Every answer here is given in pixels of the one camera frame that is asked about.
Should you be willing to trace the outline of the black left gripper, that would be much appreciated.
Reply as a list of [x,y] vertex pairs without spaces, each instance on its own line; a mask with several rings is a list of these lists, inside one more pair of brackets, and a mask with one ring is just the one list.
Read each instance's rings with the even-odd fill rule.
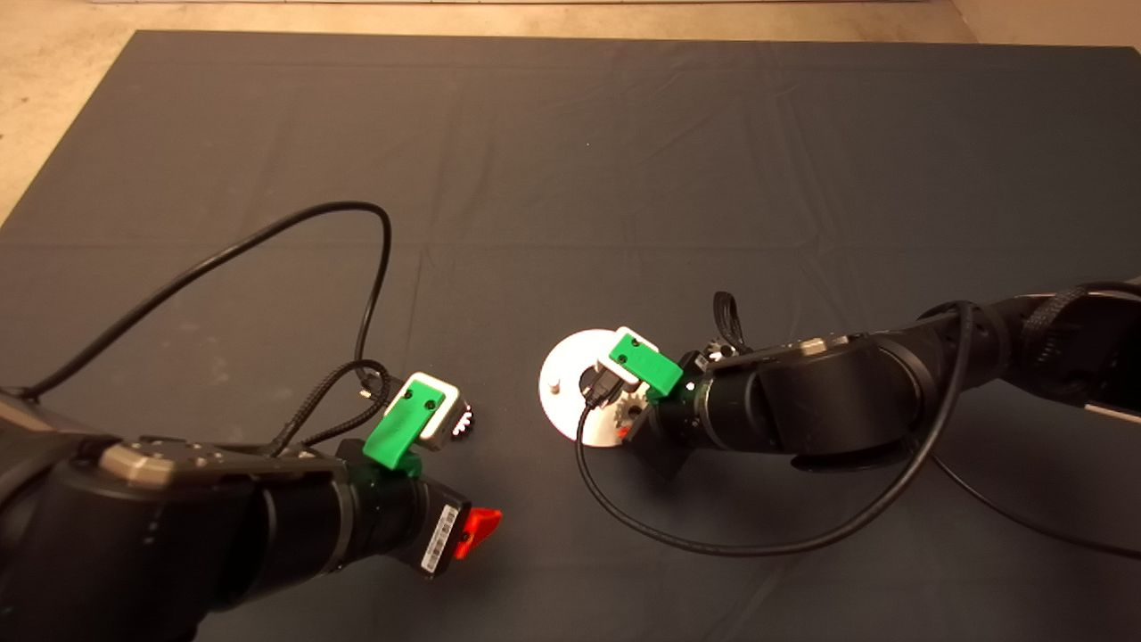
[[470,507],[470,499],[448,485],[388,470],[364,454],[364,444],[339,444],[353,498],[348,544],[339,566],[390,556],[436,578],[496,533],[501,509]]

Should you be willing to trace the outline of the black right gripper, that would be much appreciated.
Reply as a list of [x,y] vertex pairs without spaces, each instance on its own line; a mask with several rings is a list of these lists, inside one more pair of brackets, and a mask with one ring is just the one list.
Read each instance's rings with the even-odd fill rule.
[[667,395],[649,389],[644,411],[632,425],[617,426],[616,442],[624,442],[636,462],[659,479],[674,479],[696,449],[709,447],[695,398],[698,383],[709,369],[709,360],[698,350],[683,353],[679,361],[681,377]]

